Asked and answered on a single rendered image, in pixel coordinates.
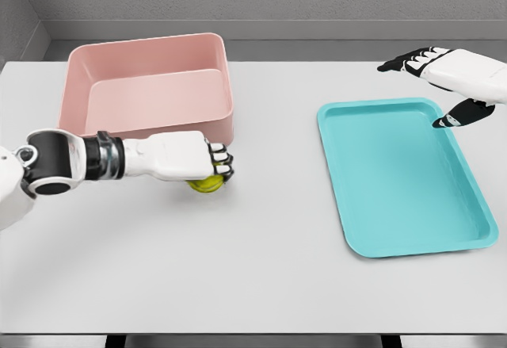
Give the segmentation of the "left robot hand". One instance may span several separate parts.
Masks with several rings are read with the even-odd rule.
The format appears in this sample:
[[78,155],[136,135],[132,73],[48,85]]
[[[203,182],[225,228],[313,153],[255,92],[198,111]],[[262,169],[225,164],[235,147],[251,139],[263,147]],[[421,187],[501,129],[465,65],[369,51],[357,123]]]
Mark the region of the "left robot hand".
[[199,181],[234,174],[233,156],[223,143],[210,142],[202,132],[167,132],[147,139],[150,173],[163,181]]

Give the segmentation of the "yellow-green tennis ball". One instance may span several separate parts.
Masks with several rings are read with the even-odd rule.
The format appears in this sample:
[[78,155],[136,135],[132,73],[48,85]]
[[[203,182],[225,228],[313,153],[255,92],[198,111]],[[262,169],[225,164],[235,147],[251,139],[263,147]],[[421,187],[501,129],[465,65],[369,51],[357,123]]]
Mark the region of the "yellow-green tennis ball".
[[187,181],[187,184],[199,193],[213,193],[223,185],[223,177],[212,175],[205,179]]

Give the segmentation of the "blue tray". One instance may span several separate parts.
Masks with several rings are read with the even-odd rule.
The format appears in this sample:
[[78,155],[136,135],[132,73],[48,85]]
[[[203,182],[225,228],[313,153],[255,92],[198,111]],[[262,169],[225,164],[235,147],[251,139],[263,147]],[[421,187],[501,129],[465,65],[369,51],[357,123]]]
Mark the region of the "blue tray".
[[317,114],[342,230],[365,258],[475,250],[499,231],[452,131],[425,98],[334,102]]

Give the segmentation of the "pink basket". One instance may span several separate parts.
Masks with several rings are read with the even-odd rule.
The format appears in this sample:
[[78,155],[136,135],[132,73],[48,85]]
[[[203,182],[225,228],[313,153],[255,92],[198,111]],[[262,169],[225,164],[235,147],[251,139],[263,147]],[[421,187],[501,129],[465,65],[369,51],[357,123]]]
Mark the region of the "pink basket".
[[67,60],[58,126],[122,138],[202,132],[234,139],[227,53],[215,33],[86,44]]

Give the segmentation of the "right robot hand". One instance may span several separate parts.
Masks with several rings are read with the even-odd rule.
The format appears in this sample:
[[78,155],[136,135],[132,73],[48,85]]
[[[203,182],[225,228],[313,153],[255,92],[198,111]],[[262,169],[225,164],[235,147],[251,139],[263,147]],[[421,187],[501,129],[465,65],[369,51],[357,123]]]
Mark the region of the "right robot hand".
[[419,48],[386,61],[377,71],[406,72],[463,96],[433,122],[434,128],[473,124],[493,114],[497,105],[507,105],[507,63],[466,49]]

